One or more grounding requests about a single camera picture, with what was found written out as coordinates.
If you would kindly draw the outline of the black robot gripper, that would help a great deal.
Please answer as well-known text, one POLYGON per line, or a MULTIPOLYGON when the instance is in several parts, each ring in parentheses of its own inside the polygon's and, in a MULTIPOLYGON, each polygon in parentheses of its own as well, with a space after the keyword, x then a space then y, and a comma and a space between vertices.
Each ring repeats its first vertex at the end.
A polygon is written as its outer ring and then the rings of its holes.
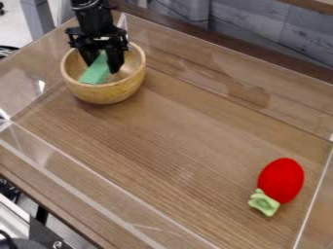
POLYGON ((114 24, 112 10, 118 7, 116 0, 71 0, 78 26, 66 30, 70 45, 78 49, 87 65, 98 58, 98 50, 106 49, 112 74, 125 64, 123 54, 129 50, 127 32, 114 24))

